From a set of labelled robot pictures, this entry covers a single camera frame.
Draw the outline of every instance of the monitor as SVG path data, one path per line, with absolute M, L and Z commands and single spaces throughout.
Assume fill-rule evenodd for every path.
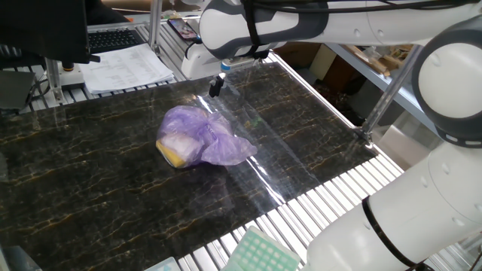
M 84 0 L 0 1 L 0 44 L 49 59 L 88 63 Z

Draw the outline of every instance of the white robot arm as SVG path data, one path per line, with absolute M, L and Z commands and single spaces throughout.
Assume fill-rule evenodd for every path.
M 219 71 L 216 59 L 256 56 L 285 41 L 425 45 L 413 88 L 446 143 L 321 232 L 304 271 L 418 270 L 430 255 L 482 231 L 481 8 L 460 0 L 207 5 L 203 44 L 188 51 L 184 73 L 193 65 Z

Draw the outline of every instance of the metal pole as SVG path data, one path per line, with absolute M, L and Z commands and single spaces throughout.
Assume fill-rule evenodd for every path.
M 149 26 L 149 46 L 154 50 L 157 42 L 157 35 L 159 34 L 160 15 L 163 10 L 162 0 L 151 1 L 151 19 Z
M 412 51 L 408 54 L 404 65 L 400 69 L 400 74 L 396 78 L 392 79 L 392 82 L 390 82 L 389 86 L 386 88 L 385 93 L 382 95 L 377 105 L 375 105 L 375 108 L 367 117 L 365 123 L 363 123 L 361 132 L 364 136 L 369 136 L 371 134 L 375 125 L 378 123 L 383 114 L 385 114 L 386 109 L 389 107 L 393 98 L 395 98 L 395 95 L 397 95 L 401 85 L 405 81 L 405 78 L 407 78 L 412 71 L 415 60 L 420 55 L 422 49 L 423 47 L 420 45 L 413 46 Z
M 50 91 L 53 93 L 56 103 L 65 103 L 62 85 L 60 84 L 59 64 L 56 60 L 45 58 L 47 66 L 47 78 L 50 85 Z

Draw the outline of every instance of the plastic bag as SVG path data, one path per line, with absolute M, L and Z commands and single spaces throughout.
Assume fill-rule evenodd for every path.
M 180 105 L 164 116 L 157 132 L 157 149 L 175 168 L 201 162 L 234 166 L 258 149 L 248 140 L 233 135 L 229 122 L 220 113 Z

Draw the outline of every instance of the marble table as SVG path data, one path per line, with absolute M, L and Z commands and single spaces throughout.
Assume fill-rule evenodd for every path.
M 278 64 L 0 118 L 0 244 L 44 270 L 138 270 L 181 257 L 374 157 Z M 174 169 L 155 148 L 176 105 L 220 111 L 258 153 Z

